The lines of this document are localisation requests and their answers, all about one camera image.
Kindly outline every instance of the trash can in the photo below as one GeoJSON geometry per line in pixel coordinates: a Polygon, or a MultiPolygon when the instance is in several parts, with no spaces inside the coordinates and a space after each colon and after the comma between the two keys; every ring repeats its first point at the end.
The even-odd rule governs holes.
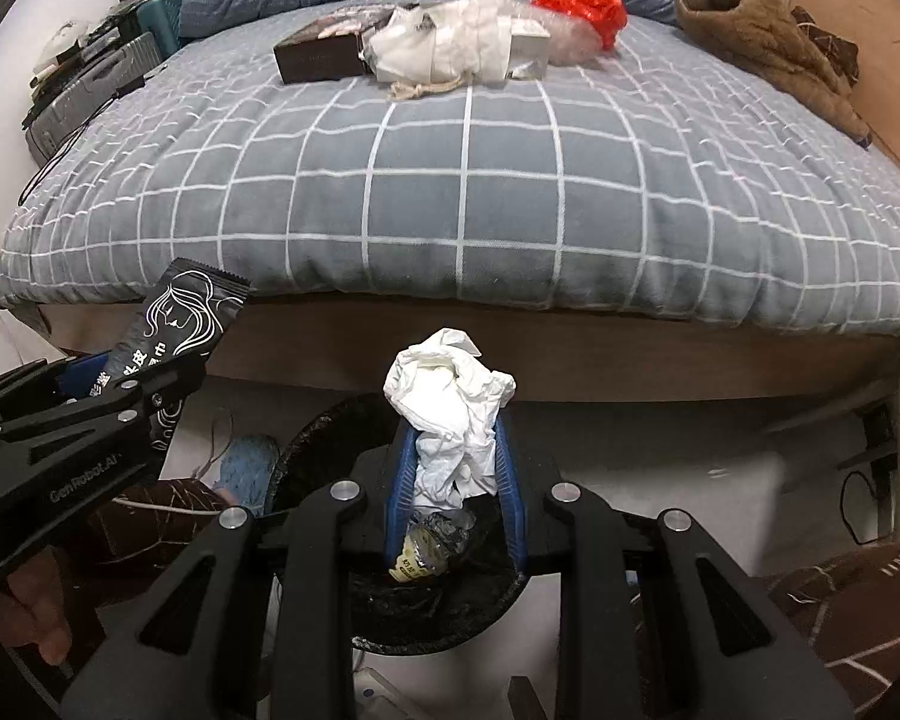
{"type": "MultiPolygon", "coordinates": [[[[348,398],[293,439],[271,476],[266,511],[290,509],[314,490],[346,477],[362,452],[388,445],[399,416],[381,394],[348,398]]],[[[427,655],[487,630],[527,584],[506,552],[495,496],[468,498],[477,522],[466,552],[450,569],[400,584],[386,568],[349,578],[353,646],[380,655],[427,655]]]]}

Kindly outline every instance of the gray suitcase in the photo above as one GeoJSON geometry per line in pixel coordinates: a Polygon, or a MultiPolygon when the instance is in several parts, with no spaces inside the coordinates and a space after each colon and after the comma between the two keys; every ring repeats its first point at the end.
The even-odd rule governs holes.
{"type": "Polygon", "coordinates": [[[93,116],[114,92],[161,61],[154,35],[144,32],[88,67],[26,129],[26,144],[37,165],[46,165],[67,135],[93,116]]]}

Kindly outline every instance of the gray bed sheet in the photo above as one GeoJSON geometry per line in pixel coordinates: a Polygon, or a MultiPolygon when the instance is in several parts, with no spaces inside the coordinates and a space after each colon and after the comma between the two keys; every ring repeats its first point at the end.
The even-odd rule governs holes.
{"type": "Polygon", "coordinates": [[[334,7],[185,47],[104,111],[15,214],[0,305],[141,298],[186,256],[257,295],[900,334],[900,170],[676,29],[426,100],[283,85],[272,46],[334,7]]]}

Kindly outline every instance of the white floor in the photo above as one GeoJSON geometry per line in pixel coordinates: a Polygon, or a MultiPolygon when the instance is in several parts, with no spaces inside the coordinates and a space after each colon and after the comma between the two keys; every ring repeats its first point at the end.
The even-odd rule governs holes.
{"type": "MultiPolygon", "coordinates": [[[[267,432],[288,442],[343,394],[211,379],[188,402],[165,476],[188,476],[234,433],[267,432]]],[[[839,514],[845,471],[837,463],[864,449],[852,415],[768,436],[761,428],[781,401],[670,404],[524,404],[533,440],[563,473],[618,509],[655,515],[691,512],[752,574],[810,565],[853,548],[839,514]]],[[[861,536],[875,531],[874,506],[851,487],[847,513],[861,536]]],[[[420,658],[367,656],[396,688],[434,718],[503,717],[509,677],[530,677],[552,712],[559,630],[559,578],[530,582],[514,607],[480,637],[420,658]]]]}

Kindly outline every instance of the silver screw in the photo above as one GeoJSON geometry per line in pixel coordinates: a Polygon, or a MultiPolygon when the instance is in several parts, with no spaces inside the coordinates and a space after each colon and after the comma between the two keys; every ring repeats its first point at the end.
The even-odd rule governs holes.
{"type": "Polygon", "coordinates": [[[247,522],[247,512],[239,506],[231,506],[220,512],[221,527],[227,528],[228,531],[235,531],[247,522]]]}
{"type": "Polygon", "coordinates": [[[573,503],[580,498],[580,488],[573,482],[557,482],[550,489],[550,495],[557,498],[560,503],[573,503]]]}
{"type": "Polygon", "coordinates": [[[683,509],[670,509],[669,512],[663,515],[663,524],[672,531],[683,533],[690,530],[693,520],[683,509]]]}
{"type": "Polygon", "coordinates": [[[330,494],[338,501],[352,501],[360,494],[360,485],[351,479],[341,479],[334,482],[330,494]]]}

